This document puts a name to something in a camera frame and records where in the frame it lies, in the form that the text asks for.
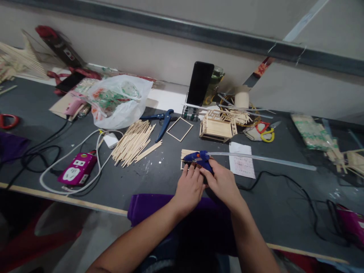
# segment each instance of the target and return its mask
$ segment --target black smartphone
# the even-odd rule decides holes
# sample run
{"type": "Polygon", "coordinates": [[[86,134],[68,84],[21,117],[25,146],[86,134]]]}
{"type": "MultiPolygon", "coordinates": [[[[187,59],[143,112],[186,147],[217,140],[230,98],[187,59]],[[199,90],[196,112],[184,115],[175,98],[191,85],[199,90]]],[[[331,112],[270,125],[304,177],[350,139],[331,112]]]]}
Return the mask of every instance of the black smartphone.
{"type": "Polygon", "coordinates": [[[213,64],[195,62],[187,95],[188,104],[202,106],[214,68],[213,64]]]}
{"type": "Polygon", "coordinates": [[[79,82],[82,81],[85,77],[86,76],[82,75],[81,73],[73,72],[70,76],[61,81],[61,83],[56,86],[56,89],[67,93],[77,84],[79,84],[79,82]]]}

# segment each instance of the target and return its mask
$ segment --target paper note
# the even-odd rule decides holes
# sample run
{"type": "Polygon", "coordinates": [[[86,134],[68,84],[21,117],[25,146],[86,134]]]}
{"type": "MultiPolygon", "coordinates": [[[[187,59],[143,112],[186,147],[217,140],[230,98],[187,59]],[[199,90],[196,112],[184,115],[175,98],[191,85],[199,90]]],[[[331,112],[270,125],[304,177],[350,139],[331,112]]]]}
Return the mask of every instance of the paper note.
{"type": "MultiPolygon", "coordinates": [[[[229,152],[251,155],[251,147],[248,145],[230,142],[229,152]]],[[[230,156],[230,170],[237,175],[255,179],[253,159],[247,157],[230,156]]]]}

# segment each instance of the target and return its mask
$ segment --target hand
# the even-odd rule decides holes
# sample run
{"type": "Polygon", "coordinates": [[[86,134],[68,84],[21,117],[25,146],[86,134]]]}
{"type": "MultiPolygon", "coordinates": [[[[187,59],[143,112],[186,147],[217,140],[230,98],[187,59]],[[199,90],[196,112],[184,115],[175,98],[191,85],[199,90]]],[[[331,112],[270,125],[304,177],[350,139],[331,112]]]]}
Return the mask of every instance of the hand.
{"type": "Polygon", "coordinates": [[[170,201],[182,217],[186,217],[200,202],[206,188],[203,182],[204,177],[200,174],[200,167],[192,163],[188,169],[186,164],[178,180],[176,194],[170,201]]]}
{"type": "Polygon", "coordinates": [[[212,191],[231,210],[234,205],[243,201],[240,191],[236,186],[234,174],[214,159],[209,159],[209,163],[215,176],[206,169],[202,168],[200,171],[206,177],[207,183],[212,191]]]}

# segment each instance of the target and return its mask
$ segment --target metal beam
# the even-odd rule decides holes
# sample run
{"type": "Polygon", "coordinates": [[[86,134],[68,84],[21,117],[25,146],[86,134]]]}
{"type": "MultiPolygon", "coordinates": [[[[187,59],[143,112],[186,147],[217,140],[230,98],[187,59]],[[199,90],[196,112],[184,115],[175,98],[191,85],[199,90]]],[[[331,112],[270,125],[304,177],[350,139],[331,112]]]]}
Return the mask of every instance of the metal beam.
{"type": "Polygon", "coordinates": [[[364,61],[223,28],[77,0],[5,0],[364,77],[364,61]]]}

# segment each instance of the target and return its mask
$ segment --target gray table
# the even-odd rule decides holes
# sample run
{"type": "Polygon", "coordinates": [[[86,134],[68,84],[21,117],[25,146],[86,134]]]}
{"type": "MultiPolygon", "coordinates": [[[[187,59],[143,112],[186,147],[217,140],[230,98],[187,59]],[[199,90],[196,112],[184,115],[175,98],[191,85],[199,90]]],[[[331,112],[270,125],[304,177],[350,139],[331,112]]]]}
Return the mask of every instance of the gray table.
{"type": "MultiPolygon", "coordinates": [[[[9,85],[12,84],[17,84],[18,87],[0,97],[1,113],[18,115],[22,119],[20,124],[11,130],[11,133],[29,138],[31,145],[34,145],[46,139],[64,124],[64,119],[48,110],[59,99],[53,94],[54,87],[20,78],[9,85]]],[[[145,114],[162,112],[148,108],[145,114]]],[[[312,199],[324,201],[330,198],[339,201],[353,211],[364,214],[363,188],[351,186],[347,182],[351,182],[350,179],[353,179],[351,177],[344,177],[343,179],[337,176],[331,164],[323,157],[322,152],[307,150],[289,114],[278,113],[271,122],[278,120],[281,120],[282,123],[276,128],[276,139],[272,143],[251,142],[244,135],[235,136],[233,141],[250,145],[255,155],[317,165],[319,166],[318,171],[308,171],[255,160],[256,174],[262,170],[286,174],[302,185],[312,199]]],[[[85,192],[69,197],[47,193],[39,184],[39,174],[28,171],[23,172],[11,189],[79,206],[125,214],[131,196],[134,194],[175,193],[177,181],[181,174],[181,149],[228,151],[228,144],[200,139],[198,137],[199,124],[194,124],[190,133],[181,143],[166,134],[163,137],[162,146],[137,164],[122,168],[114,166],[111,160],[105,166],[100,179],[85,192]]],[[[62,155],[70,151],[72,145],[77,145],[96,130],[92,115],[77,120],[72,125],[69,122],[68,126],[66,132],[52,142],[52,144],[60,145],[63,148],[62,155]]],[[[356,132],[361,131],[362,127],[336,121],[332,122],[332,127],[333,134],[339,137],[339,146],[342,151],[358,148],[347,133],[347,127],[352,127],[356,132]]],[[[152,140],[157,137],[159,130],[160,126],[157,124],[151,135],[152,140]]],[[[364,135],[358,133],[358,136],[364,143],[364,135]]],[[[95,149],[96,139],[97,135],[91,137],[77,152],[89,152],[95,149]]],[[[102,145],[100,148],[101,162],[104,162],[109,153],[110,150],[107,146],[102,145]]],[[[51,158],[54,154],[50,152],[48,156],[51,158]]],[[[216,157],[216,159],[222,165],[229,167],[228,157],[216,157]]],[[[57,169],[66,168],[71,160],[72,157],[64,160],[57,166],[57,169]]],[[[37,160],[32,163],[32,166],[43,168],[43,165],[37,160]]],[[[6,186],[19,169],[19,162],[3,168],[1,186],[6,186]]],[[[92,175],[95,175],[97,171],[97,167],[95,167],[92,175]]],[[[249,186],[253,182],[249,178],[235,177],[237,183],[245,186],[249,186]]],[[[60,190],[61,188],[56,177],[52,174],[46,175],[45,182],[53,189],[60,190]]],[[[252,192],[242,191],[241,193],[247,201],[265,241],[276,246],[273,248],[288,250],[279,247],[284,246],[336,257],[347,260],[353,265],[364,266],[363,252],[357,248],[353,246],[350,248],[341,247],[325,242],[315,235],[308,202],[303,198],[299,189],[284,178],[263,176],[252,192]]],[[[320,234],[330,241],[337,241],[326,228],[327,226],[332,230],[327,209],[319,203],[317,208],[320,219],[318,226],[320,234]]]]}

